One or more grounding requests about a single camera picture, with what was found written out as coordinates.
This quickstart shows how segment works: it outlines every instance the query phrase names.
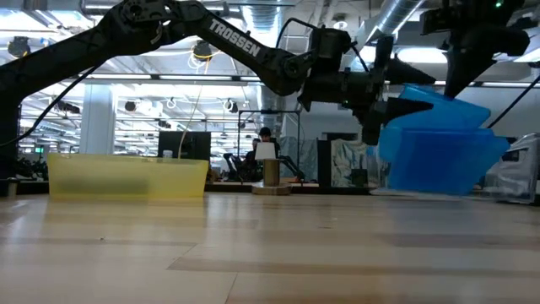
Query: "column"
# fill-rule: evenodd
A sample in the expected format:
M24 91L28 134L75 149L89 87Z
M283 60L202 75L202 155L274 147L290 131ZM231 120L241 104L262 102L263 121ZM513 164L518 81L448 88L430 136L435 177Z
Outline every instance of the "column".
M111 89L110 85L104 84L86 84L84 87L81 154L114 153L116 98Z

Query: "ceiling light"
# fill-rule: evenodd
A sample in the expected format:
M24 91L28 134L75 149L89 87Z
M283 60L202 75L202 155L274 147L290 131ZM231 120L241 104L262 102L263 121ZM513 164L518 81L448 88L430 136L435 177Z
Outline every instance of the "ceiling light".
M190 76L190 75L160 75L163 80L207 80L207 81L230 81L230 76Z
M508 82L484 82L482 86L484 87L492 87L492 88L500 88L500 87L507 87L507 88L526 88L531 83L522 83L522 82L515 82L515 83L508 83ZM536 84L534 86L535 88L540 87L540 84Z
M21 58L30 54L28 37L14 37L13 41L8 43L8 53L15 58Z
M89 79L151 79L147 74L90 74Z
M540 48L530 51L527 54L517 58L514 62L537 62L540 61Z
M334 29L336 30L345 30L347 28L347 22L338 21L334 24Z
M120 138L116 138L115 140L121 141L121 142L137 142L138 141L137 138L129 138L129 137L120 137Z
M434 47L409 47L402 49L397 57L410 63L446 63L443 51Z
M364 59L365 62L374 62L375 61L375 47L374 46L364 46L360 50L360 56Z
M241 76L240 81L261 81L257 76Z

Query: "wooden table surface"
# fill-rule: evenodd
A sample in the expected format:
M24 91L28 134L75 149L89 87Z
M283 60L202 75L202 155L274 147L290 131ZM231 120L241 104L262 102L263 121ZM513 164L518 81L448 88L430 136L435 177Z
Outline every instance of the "wooden table surface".
M540 303L540 209L209 193L0 201L0 303Z

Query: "ceiling duct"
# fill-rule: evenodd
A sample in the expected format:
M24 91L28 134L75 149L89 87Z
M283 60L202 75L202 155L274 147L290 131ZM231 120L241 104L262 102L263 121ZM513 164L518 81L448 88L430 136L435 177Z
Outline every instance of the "ceiling duct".
M279 6L246 5L240 7L240 11L253 38L274 47L283 24L283 9Z
M359 47L383 35L395 35L425 0L385 0L381 12L362 22L356 41Z
M247 5L241 6L240 11L247 23L251 36L266 46L275 47L279 31L283 24L284 10L279 6ZM283 102L278 102L278 96L266 86L257 89L260 110L283 110ZM277 115L261 115L262 125L275 129Z

